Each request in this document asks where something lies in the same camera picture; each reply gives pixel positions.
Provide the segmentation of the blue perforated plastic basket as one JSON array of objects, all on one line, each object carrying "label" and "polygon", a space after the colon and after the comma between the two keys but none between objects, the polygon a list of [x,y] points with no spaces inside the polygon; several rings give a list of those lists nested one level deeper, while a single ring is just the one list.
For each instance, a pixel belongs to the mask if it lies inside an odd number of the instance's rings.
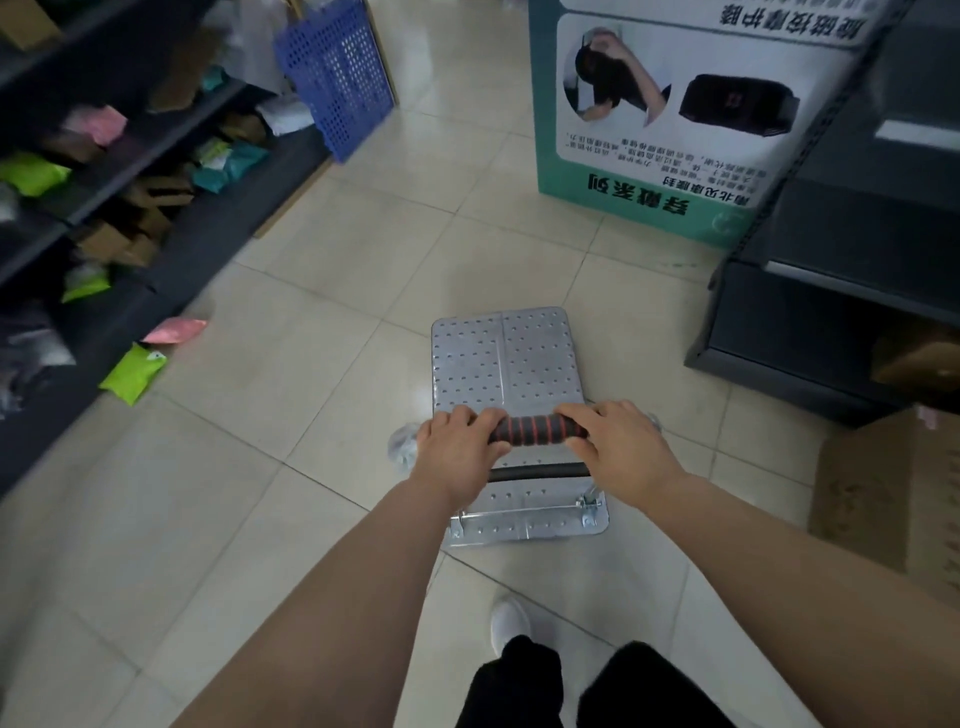
[{"label": "blue perforated plastic basket", "polygon": [[390,116],[395,96],[367,0],[287,0],[293,18],[272,42],[279,68],[337,164]]}]

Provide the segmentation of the small brown cardboard box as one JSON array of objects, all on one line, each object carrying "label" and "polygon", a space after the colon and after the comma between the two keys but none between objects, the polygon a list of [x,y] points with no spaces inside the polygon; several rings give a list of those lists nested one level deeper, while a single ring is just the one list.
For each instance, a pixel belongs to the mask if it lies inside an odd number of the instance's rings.
[{"label": "small brown cardboard box", "polygon": [[157,209],[143,209],[126,219],[87,225],[75,246],[85,261],[130,268],[148,268],[158,257],[173,224]]},{"label": "small brown cardboard box", "polygon": [[145,211],[177,209],[190,205],[195,191],[188,176],[138,176],[122,190],[119,198]]}]

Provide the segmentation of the green and white printed box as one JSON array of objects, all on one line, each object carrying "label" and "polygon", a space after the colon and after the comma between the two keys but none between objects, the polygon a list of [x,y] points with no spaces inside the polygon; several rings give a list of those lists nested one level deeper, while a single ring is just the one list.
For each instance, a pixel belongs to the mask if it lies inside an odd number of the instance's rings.
[{"label": "green and white printed box", "polygon": [[730,249],[893,0],[529,0],[540,192]]}]

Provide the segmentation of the teal packet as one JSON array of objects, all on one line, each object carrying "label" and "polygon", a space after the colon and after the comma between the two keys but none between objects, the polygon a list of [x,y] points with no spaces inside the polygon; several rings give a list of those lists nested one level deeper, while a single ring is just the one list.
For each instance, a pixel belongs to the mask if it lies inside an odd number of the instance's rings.
[{"label": "teal packet", "polygon": [[211,137],[192,151],[189,179],[194,188],[219,194],[268,156],[267,149],[247,141]]}]

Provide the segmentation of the silver platform hand cart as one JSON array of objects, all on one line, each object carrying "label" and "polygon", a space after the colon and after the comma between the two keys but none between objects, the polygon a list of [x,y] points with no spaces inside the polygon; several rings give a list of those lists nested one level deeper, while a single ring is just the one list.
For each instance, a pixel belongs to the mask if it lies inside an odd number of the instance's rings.
[{"label": "silver platform hand cart", "polygon": [[433,411],[504,409],[490,439],[511,445],[472,504],[450,518],[447,550],[588,537],[610,523],[605,496],[565,445],[586,437],[555,407],[582,403],[569,318],[561,307],[439,319],[431,327]]}]

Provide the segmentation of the black shelving unit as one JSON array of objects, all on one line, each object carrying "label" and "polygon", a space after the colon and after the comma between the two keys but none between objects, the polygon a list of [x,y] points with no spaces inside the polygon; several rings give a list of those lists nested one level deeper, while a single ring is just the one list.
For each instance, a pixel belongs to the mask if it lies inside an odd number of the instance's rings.
[{"label": "black shelving unit", "polygon": [[685,366],[858,428],[906,409],[871,373],[915,317],[960,330],[960,0],[890,0],[708,285]]}]

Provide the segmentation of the white plastic bag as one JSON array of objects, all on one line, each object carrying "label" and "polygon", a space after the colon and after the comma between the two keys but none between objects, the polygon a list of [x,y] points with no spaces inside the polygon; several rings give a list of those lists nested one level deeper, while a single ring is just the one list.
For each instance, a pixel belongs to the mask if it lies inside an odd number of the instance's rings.
[{"label": "white plastic bag", "polygon": [[288,91],[274,50],[288,10],[286,0],[216,0],[201,25],[222,37],[217,64],[229,77],[274,94]]}]

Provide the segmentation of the white packet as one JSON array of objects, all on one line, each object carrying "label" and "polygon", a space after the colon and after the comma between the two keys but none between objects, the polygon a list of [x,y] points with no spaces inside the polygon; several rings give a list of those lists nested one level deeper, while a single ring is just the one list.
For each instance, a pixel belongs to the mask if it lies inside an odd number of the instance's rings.
[{"label": "white packet", "polygon": [[272,96],[258,103],[255,110],[275,138],[315,125],[309,106],[296,94]]}]

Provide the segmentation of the large brown cardboard box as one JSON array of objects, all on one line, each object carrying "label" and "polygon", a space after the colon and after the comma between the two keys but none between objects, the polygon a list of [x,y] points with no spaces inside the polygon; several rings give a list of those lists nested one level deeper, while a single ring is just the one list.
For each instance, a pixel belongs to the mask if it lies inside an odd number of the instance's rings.
[{"label": "large brown cardboard box", "polygon": [[824,441],[807,530],[960,611],[960,415],[915,405]]}]

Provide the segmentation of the brown cardboard carton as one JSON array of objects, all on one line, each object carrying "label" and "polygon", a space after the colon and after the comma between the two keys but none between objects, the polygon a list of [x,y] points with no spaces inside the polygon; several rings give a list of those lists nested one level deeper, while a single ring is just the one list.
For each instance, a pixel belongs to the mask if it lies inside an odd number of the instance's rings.
[{"label": "brown cardboard carton", "polygon": [[61,36],[38,0],[0,0],[0,39],[18,51],[31,51]]},{"label": "brown cardboard carton", "polygon": [[161,115],[190,108],[224,38],[221,30],[199,27],[176,43],[165,77],[150,91],[147,113]]}]

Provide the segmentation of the small lime green packet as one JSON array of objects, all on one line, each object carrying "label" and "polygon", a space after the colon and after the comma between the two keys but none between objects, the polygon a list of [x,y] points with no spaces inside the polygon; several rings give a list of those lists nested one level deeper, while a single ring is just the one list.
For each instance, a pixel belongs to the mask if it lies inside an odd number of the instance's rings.
[{"label": "small lime green packet", "polygon": [[81,263],[64,275],[63,292],[59,301],[66,305],[103,293],[111,287],[110,272],[107,267],[95,262]]}]

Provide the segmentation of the person's left forearm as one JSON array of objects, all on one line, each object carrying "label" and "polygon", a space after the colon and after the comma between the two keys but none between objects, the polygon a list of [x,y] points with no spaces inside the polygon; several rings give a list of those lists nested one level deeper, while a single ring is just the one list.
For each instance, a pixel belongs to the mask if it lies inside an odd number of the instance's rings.
[{"label": "person's left forearm", "polygon": [[171,728],[393,728],[453,513],[448,488],[394,486]]}]

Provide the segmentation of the person's right hand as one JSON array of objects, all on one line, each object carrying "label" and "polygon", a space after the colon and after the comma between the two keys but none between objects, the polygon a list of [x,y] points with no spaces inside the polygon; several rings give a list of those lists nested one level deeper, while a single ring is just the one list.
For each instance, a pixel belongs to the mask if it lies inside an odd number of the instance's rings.
[{"label": "person's right hand", "polygon": [[555,413],[586,431],[602,454],[602,464],[585,464],[594,483],[624,504],[646,512],[688,476],[654,421],[627,399],[564,403]]}]

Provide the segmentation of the grey plastic bag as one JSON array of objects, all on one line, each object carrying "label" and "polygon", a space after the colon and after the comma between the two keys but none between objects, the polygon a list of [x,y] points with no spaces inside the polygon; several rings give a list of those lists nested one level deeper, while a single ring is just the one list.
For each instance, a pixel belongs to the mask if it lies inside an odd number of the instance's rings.
[{"label": "grey plastic bag", "polygon": [[76,363],[42,305],[0,307],[0,421],[23,409],[49,371]]}]

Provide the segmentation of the person's right forearm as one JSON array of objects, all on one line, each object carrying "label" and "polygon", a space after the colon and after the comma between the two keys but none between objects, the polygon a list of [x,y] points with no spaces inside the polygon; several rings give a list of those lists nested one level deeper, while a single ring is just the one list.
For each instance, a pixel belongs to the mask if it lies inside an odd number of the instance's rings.
[{"label": "person's right forearm", "polygon": [[823,728],[960,728],[960,611],[699,476],[638,507]]}]

